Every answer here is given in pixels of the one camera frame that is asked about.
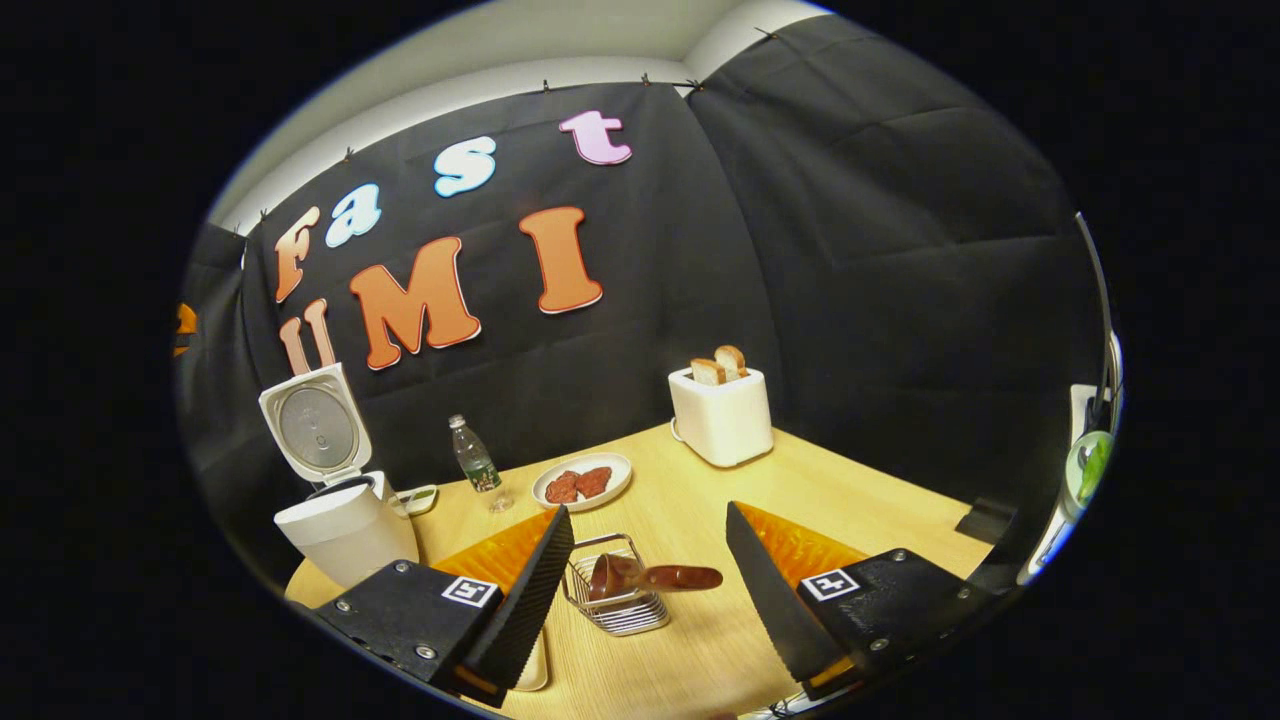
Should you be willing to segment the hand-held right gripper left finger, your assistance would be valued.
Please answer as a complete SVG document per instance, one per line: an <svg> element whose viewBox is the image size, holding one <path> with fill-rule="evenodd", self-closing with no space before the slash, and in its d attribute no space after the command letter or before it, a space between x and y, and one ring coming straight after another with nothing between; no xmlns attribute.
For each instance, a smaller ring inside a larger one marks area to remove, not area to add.
<svg viewBox="0 0 1280 720"><path fill-rule="evenodd" d="M529 660L575 546L567 507L486 538L512 578L396 560L314 610L329 637L422 688L499 708Z"/></svg>

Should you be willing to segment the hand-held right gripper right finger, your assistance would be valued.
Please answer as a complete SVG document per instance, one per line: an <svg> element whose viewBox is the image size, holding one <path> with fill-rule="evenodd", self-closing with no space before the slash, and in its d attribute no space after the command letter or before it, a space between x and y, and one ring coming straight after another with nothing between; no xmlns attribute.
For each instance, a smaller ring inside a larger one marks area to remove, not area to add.
<svg viewBox="0 0 1280 720"><path fill-rule="evenodd" d="M740 501L727 505L726 541L774 651L813 700L901 673L997 600L910 550L868 555Z"/></svg>

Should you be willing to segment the wire chopstick holder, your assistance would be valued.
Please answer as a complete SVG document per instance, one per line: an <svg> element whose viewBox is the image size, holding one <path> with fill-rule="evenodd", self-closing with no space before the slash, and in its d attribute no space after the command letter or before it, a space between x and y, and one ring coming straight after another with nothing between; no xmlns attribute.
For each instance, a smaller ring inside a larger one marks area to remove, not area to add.
<svg viewBox="0 0 1280 720"><path fill-rule="evenodd" d="M654 592L628 591L605 600L589 598L595 562L605 555L644 566L632 538L625 533L609 533L577 542L561 579L561 593L570 606L595 628L613 637L636 635L668 625L669 611Z"/></svg>

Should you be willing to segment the dark wooden spoon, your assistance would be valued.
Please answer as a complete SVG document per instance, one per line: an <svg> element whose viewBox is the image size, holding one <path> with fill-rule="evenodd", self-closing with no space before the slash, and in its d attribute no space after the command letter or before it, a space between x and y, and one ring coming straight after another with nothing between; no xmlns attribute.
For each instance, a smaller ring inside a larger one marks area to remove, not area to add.
<svg viewBox="0 0 1280 720"><path fill-rule="evenodd" d="M721 587L723 575L714 568L690 565L645 566L637 559L603 553L593 566L588 600L613 600L632 592L690 592Z"/></svg>

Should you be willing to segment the white rice cooker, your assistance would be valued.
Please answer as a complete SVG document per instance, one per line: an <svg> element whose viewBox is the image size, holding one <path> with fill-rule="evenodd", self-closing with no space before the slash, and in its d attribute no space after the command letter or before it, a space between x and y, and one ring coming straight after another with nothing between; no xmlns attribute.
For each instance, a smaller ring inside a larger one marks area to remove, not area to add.
<svg viewBox="0 0 1280 720"><path fill-rule="evenodd" d="M265 389L259 405L283 457L314 486L274 516L306 559L342 588L420 560L399 496L384 471L369 466L371 439L339 363Z"/></svg>

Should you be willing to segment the cream rectangular tray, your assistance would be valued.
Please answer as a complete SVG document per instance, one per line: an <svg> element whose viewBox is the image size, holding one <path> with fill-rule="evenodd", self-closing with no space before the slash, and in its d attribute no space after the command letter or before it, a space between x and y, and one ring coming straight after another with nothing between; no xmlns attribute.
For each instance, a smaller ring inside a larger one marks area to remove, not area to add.
<svg viewBox="0 0 1280 720"><path fill-rule="evenodd" d="M549 659L547 652L547 629L540 629L517 682L515 692L531 693L544 689L550 682Z"/></svg>

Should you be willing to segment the clear plastic water bottle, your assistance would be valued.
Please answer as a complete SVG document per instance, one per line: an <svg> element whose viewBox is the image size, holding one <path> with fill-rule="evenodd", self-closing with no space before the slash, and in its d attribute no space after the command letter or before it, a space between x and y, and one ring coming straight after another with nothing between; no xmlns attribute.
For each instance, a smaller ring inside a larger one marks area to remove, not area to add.
<svg viewBox="0 0 1280 720"><path fill-rule="evenodd" d="M489 512L511 510L515 501L480 436L461 414L449 416L448 427L454 459L484 509Z"/></svg>

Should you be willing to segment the white round plate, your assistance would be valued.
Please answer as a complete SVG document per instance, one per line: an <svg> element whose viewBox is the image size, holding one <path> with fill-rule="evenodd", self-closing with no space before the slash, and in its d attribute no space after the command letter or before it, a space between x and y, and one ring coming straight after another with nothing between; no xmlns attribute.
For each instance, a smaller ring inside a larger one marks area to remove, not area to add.
<svg viewBox="0 0 1280 720"><path fill-rule="evenodd" d="M576 473L582 473L593 468L609 466L613 469L613 475L607 487L607 491L595 498L582 498L579 495L579 501L573 503L548 503L543 496L547 484L556 479L562 471L571 470ZM596 452L585 454L572 457L570 460L558 462L549 469L547 469L531 486L530 496L535 502L541 505L544 509L567 509L568 512L586 512L594 509L599 509L620 497L623 491L628 487L632 478L632 464L631 461L621 454L614 452Z"/></svg>

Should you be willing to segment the white toaster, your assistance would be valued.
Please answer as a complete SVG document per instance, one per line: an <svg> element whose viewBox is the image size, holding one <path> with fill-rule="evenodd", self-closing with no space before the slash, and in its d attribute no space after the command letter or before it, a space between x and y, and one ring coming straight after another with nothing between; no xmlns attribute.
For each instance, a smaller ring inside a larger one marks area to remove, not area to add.
<svg viewBox="0 0 1280 720"><path fill-rule="evenodd" d="M710 387L694 382L690 369L682 369L669 373L667 380L672 437L710 465L733 468L774 447L764 373L749 368L748 377Z"/></svg>

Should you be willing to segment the small black box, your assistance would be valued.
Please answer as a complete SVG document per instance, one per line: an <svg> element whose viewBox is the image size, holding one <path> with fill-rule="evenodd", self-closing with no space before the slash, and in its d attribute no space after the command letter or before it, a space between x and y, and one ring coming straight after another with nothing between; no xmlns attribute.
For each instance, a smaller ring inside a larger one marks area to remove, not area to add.
<svg viewBox="0 0 1280 720"><path fill-rule="evenodd" d="M954 530L992 547L998 546L1015 525L1018 507L995 498L978 497Z"/></svg>

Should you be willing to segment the black backdrop cloth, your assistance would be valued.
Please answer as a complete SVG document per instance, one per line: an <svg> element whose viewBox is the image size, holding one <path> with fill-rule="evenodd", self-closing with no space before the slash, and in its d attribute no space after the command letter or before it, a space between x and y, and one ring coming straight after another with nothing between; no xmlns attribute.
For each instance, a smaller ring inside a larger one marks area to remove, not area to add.
<svg viewBox="0 0 1280 720"><path fill-rule="evenodd" d="M837 15L781 28L681 94L511 94L385 133L243 237L207 225L175 360L195 480L274 583L307 484L259 393L278 332L321 328L399 487L460 480L453 413L502 468L672 414L667 374L733 343L774 424L1001 524L1011 570L1050 520L1069 389L1103 351L1068 191L993 108Z"/></svg>

